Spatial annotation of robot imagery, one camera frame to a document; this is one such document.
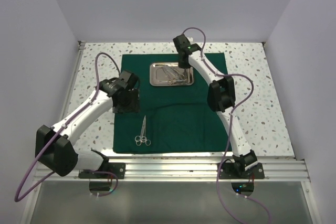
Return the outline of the stainless steel instrument tray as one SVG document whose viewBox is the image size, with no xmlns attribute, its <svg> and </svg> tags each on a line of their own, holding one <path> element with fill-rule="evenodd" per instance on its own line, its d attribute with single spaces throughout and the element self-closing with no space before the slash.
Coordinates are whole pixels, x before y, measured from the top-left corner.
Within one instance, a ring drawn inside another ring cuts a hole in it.
<svg viewBox="0 0 336 224">
<path fill-rule="evenodd" d="M 154 62 L 150 65 L 149 82 L 154 87 L 191 86 L 193 68 L 180 68 L 177 62 Z"/>
</svg>

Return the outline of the green surgical cloth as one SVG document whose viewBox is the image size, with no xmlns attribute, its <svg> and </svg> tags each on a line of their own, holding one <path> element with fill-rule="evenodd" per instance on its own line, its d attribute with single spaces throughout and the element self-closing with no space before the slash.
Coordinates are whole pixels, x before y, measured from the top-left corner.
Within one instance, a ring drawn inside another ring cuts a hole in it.
<svg viewBox="0 0 336 224">
<path fill-rule="evenodd" d="M 208 84 L 198 72 L 191 86 L 154 87 L 149 82 L 154 62 L 176 62 L 175 54 L 123 55 L 121 68 L 140 78 L 140 112 L 116 114 L 113 150 L 122 154 L 220 152 L 226 130 L 207 104 Z M 136 146 L 146 116 L 150 146 Z"/>
</svg>

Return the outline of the steel forceps with ring handles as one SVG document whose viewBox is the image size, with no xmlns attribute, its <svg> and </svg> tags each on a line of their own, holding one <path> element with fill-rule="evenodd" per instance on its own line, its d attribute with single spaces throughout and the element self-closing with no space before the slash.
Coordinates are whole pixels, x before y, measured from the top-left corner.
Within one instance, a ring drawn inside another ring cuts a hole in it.
<svg viewBox="0 0 336 224">
<path fill-rule="evenodd" d="M 146 146 L 151 145 L 151 141 L 146 136 L 146 116 L 143 118 L 140 134 L 137 135 L 134 140 L 136 146 L 141 146 L 142 144 L 145 144 Z"/>
</svg>

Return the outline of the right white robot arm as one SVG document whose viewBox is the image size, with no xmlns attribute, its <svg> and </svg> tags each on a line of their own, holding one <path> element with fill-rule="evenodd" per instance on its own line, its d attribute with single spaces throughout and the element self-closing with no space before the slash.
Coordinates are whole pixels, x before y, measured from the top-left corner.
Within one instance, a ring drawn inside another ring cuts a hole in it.
<svg viewBox="0 0 336 224">
<path fill-rule="evenodd" d="M 239 121 L 232 110 L 236 105 L 235 82 L 231 74 L 218 70 L 203 54 L 198 44 L 192 44 L 181 34 L 173 38 L 179 56 L 178 66 L 193 68 L 208 84 L 207 103 L 222 121 L 233 153 L 233 165 L 236 176 L 246 178 L 258 164 L 256 154 L 246 140 Z"/>
</svg>

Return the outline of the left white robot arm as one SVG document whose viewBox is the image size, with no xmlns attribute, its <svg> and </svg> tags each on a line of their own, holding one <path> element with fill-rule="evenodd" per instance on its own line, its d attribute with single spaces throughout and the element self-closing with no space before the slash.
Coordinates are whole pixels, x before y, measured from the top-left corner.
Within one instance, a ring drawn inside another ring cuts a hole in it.
<svg viewBox="0 0 336 224">
<path fill-rule="evenodd" d="M 98 82 L 87 100 L 71 114 L 51 127 L 41 126 L 36 133 L 35 157 L 59 176 L 74 169 L 90 170 L 97 178 L 109 172 L 109 159 L 96 150 L 76 152 L 74 145 L 84 131 L 101 115 L 137 113 L 140 79 L 123 70 L 118 77 Z"/>
</svg>

